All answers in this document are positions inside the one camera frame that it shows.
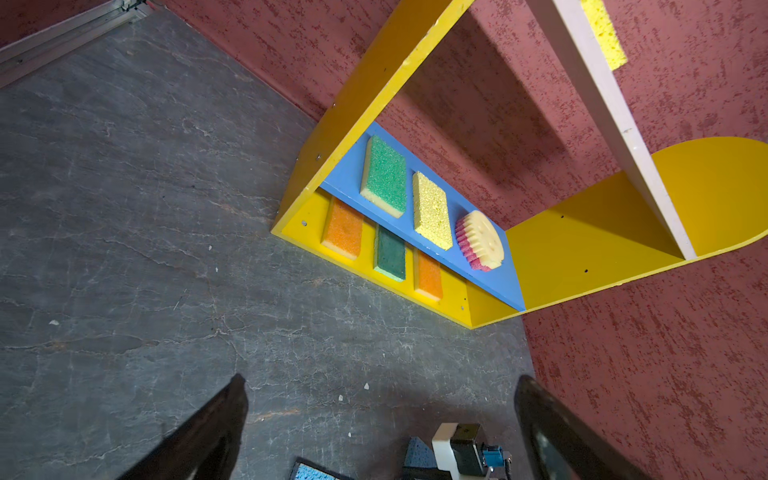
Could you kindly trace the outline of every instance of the yellow wooden panel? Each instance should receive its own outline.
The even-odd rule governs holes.
[[[683,261],[623,172],[507,232],[528,310]]]
[[[280,237],[433,312],[472,328],[467,300],[467,283],[460,276],[445,268],[442,269],[443,298],[437,302],[415,292],[411,246],[408,246],[406,251],[406,281],[396,282],[374,271],[373,241],[376,236],[376,226],[368,220],[362,225],[362,249],[356,260],[350,260],[321,245],[320,239],[323,235],[329,205],[330,195],[322,190],[313,192],[297,214],[286,222]]]
[[[699,257],[684,261],[626,175],[615,174],[507,230],[527,312],[735,250],[768,233],[768,144],[704,138],[653,157]]]
[[[302,147],[280,202],[281,231],[473,0],[400,0]]]
[[[471,282],[467,282],[467,300],[472,312],[473,329],[520,315],[520,312]]]
[[[768,229],[768,144],[737,137],[665,148],[654,162],[700,257],[732,250]]]

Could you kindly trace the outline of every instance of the green sponge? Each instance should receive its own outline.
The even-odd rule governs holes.
[[[381,225],[376,225],[373,269],[396,282],[406,279],[406,242]]]
[[[406,211],[406,159],[375,135],[368,140],[360,194],[394,218]]]

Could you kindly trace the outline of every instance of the orange sponge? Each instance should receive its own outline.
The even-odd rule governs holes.
[[[440,263],[416,250],[413,256],[414,289],[417,293],[438,301],[442,298],[442,278],[440,277]]]
[[[332,198],[322,244],[350,260],[356,259],[362,244],[362,214],[338,198]]]

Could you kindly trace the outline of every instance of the yellow sponge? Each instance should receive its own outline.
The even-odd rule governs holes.
[[[605,9],[603,0],[581,0],[581,7],[587,14],[594,36],[598,38],[600,49],[603,51],[605,59],[608,60],[608,66],[611,67],[611,70],[616,70],[627,63],[627,54],[621,48],[614,24],[611,23],[611,17],[608,16],[608,10]]]
[[[443,250],[453,247],[445,192],[421,172],[413,174],[413,230]]]

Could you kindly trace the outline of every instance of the dark green sponge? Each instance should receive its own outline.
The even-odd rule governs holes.
[[[396,282],[406,279],[406,242],[381,225],[376,225],[373,269]]]

